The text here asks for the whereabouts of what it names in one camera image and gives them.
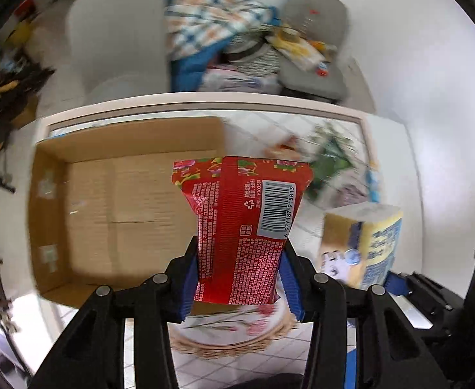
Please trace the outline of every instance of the barcode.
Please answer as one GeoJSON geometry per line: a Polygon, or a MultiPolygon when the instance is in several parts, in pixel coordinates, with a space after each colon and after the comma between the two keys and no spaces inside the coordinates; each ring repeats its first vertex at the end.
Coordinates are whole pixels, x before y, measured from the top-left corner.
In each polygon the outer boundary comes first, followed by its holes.
{"type": "Polygon", "coordinates": [[[261,216],[257,236],[288,238],[295,208],[295,183],[263,180],[261,216]]]}

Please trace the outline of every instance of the sticker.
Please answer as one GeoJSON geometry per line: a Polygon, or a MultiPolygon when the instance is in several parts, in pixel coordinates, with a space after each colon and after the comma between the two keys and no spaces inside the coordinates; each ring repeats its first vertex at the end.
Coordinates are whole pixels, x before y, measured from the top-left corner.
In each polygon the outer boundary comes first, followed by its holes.
{"type": "Polygon", "coordinates": [[[54,172],[52,170],[46,170],[44,178],[38,183],[38,196],[51,200],[56,196],[55,188],[54,172]]]}
{"type": "Polygon", "coordinates": [[[49,246],[41,246],[39,247],[39,251],[41,252],[41,260],[44,264],[49,265],[50,272],[57,271],[57,245],[51,244],[49,246]]]}
{"type": "Polygon", "coordinates": [[[263,180],[261,216],[257,236],[285,240],[288,238],[295,209],[295,183],[263,180]]]}
{"type": "Polygon", "coordinates": [[[350,248],[344,253],[345,261],[348,265],[354,266],[360,264],[361,256],[360,252],[355,248],[350,248]]]}
{"type": "Polygon", "coordinates": [[[241,237],[247,237],[249,235],[252,235],[252,225],[241,225],[241,228],[239,229],[239,235],[241,237]]]}

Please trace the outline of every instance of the red snack package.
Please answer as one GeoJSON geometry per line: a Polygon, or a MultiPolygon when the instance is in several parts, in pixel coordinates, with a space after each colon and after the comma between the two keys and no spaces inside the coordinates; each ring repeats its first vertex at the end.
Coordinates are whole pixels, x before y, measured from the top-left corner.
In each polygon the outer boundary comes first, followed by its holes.
{"type": "Polygon", "coordinates": [[[198,215],[195,300],[274,301],[280,254],[312,179],[302,162],[225,157],[174,163],[172,182],[198,215]]]}

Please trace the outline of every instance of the yellow item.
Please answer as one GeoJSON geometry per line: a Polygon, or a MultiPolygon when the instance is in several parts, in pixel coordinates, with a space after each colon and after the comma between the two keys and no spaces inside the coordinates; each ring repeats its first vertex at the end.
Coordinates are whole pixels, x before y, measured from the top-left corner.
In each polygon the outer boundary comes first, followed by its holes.
{"type": "Polygon", "coordinates": [[[324,61],[324,56],[309,45],[306,40],[300,38],[298,42],[290,42],[282,39],[281,28],[275,35],[267,37],[267,40],[301,70],[314,70],[319,63],[324,61]]]}
{"type": "Polygon", "coordinates": [[[315,50],[318,52],[323,52],[326,49],[326,44],[324,44],[322,41],[311,41],[308,40],[309,45],[311,45],[315,50]]]}
{"type": "Polygon", "coordinates": [[[288,42],[299,42],[300,34],[292,28],[282,27],[279,29],[279,38],[288,42]]]}
{"type": "Polygon", "coordinates": [[[7,38],[6,43],[14,48],[21,48],[32,36],[32,25],[28,20],[19,22],[14,32],[7,38]]]}
{"type": "Polygon", "coordinates": [[[401,222],[398,207],[379,203],[328,211],[319,251],[321,272],[360,289],[382,284],[394,263],[401,222]]]}
{"type": "Polygon", "coordinates": [[[16,86],[18,86],[18,84],[19,80],[13,80],[12,82],[7,83],[6,85],[0,86],[0,93],[13,90],[16,86]]]}

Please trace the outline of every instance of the plaid blanket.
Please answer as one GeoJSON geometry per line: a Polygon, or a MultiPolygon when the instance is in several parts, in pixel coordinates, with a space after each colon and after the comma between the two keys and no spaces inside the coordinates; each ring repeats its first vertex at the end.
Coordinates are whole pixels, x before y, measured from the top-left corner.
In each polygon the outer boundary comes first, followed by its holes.
{"type": "Polygon", "coordinates": [[[172,60],[201,51],[239,32],[268,23],[272,10],[259,0],[171,0],[165,11],[172,60]]]}

